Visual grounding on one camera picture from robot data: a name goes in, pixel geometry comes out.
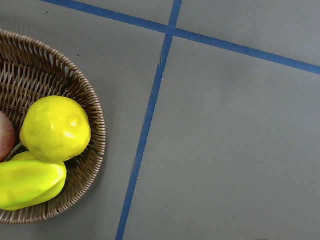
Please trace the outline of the yellow lemon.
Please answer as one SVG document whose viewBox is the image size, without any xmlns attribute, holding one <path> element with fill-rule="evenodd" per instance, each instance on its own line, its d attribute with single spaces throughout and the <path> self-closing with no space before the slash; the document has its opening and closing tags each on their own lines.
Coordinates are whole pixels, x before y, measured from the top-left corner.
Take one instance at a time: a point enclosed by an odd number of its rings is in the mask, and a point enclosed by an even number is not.
<svg viewBox="0 0 320 240">
<path fill-rule="evenodd" d="M 48 96 L 29 108 L 19 138 L 36 158 L 59 163 L 80 155 L 91 140 L 85 110 L 67 97 Z"/>
</svg>

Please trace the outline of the brown wicker basket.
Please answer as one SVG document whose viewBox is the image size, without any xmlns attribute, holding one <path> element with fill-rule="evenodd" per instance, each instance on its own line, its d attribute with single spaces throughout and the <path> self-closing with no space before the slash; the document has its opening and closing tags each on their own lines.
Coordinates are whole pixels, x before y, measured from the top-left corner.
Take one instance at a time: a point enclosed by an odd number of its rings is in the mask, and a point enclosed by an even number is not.
<svg viewBox="0 0 320 240">
<path fill-rule="evenodd" d="M 9 30 L 0 32 L 0 109 L 19 133 L 31 105 L 47 96 L 63 96 L 86 111 L 91 140 L 66 162 L 67 177 L 55 198 L 27 208 L 0 212 L 3 224 L 31 224 L 54 218 L 75 205 L 91 188 L 103 164 L 107 128 L 96 92 L 80 69 L 53 47 Z"/>
</svg>

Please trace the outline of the yellow starfruit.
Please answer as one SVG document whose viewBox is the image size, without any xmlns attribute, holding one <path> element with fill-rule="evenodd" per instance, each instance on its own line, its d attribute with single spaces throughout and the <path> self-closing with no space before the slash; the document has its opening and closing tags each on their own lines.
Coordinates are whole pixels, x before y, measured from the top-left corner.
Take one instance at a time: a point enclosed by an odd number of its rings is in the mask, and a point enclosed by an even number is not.
<svg viewBox="0 0 320 240">
<path fill-rule="evenodd" d="M 15 211 L 55 198 L 64 188 L 63 162 L 48 163 L 26 151 L 0 164 L 0 209 Z"/>
</svg>

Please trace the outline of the yellow green apple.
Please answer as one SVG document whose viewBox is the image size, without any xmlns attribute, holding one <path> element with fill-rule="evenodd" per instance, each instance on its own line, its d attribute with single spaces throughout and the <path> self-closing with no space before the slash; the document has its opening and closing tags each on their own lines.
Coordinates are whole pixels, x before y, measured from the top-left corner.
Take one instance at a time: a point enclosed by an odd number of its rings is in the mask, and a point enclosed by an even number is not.
<svg viewBox="0 0 320 240">
<path fill-rule="evenodd" d="M 12 121 L 0 112 L 0 162 L 14 149 L 16 144 L 16 131 Z"/>
</svg>

